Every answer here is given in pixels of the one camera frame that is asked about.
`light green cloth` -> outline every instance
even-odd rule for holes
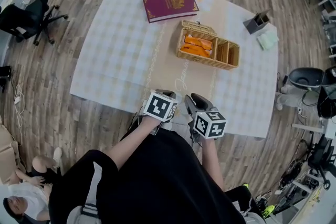
[[[272,48],[273,46],[278,44],[279,41],[277,34],[270,30],[258,36],[257,39],[263,50],[268,50]]]

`person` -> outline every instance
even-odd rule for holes
[[[280,92],[276,93],[276,109],[280,111],[286,105],[292,108],[302,108],[305,112],[316,115],[318,114],[318,99],[318,92],[307,92],[287,84],[281,87]]]
[[[106,153],[86,152],[53,186],[51,223],[82,223],[76,220],[76,210],[87,204],[93,208],[87,201],[92,200],[92,186],[96,185],[93,200],[102,224],[142,220],[245,224],[224,192],[214,139],[202,140],[200,164],[192,147],[176,132],[160,128],[156,135],[150,134],[159,124],[159,120],[145,116]],[[99,183],[97,164],[101,168]]]
[[[16,169],[8,182],[10,197],[4,198],[7,213],[17,221],[23,222],[25,215],[35,220],[49,220],[48,201],[53,184],[61,178],[62,150],[54,151],[54,158],[36,156],[32,161],[30,173]]]

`maroon book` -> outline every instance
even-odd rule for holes
[[[148,22],[196,15],[195,0],[143,0]]]

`black hair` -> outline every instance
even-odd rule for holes
[[[22,220],[23,216],[22,215],[17,215],[15,213],[13,213],[13,211],[11,210],[11,208],[9,207],[9,203],[8,203],[8,198],[4,198],[4,201],[2,202],[4,205],[4,208],[6,210],[6,212],[15,220],[20,221]]]

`wooden floor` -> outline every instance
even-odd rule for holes
[[[30,163],[37,154],[51,156],[53,149],[61,146],[70,167],[87,150],[105,150],[115,144],[131,115],[69,94],[85,36],[102,0],[51,1],[69,14],[67,21],[50,27],[55,45],[44,37],[38,47],[32,39],[19,44],[12,41],[5,64],[16,70],[14,83],[22,86],[25,95],[20,147],[24,160]],[[228,1],[254,13],[271,9],[271,22],[280,38],[278,71],[282,77],[297,67],[324,69],[331,65],[314,0],[311,5],[307,0]],[[1,97],[0,114],[3,124],[20,140],[12,98],[8,85]],[[274,110],[267,138],[228,134],[217,140],[226,189],[246,182],[255,195],[276,189],[302,136],[301,131],[290,127],[292,122],[297,122],[294,109]]]

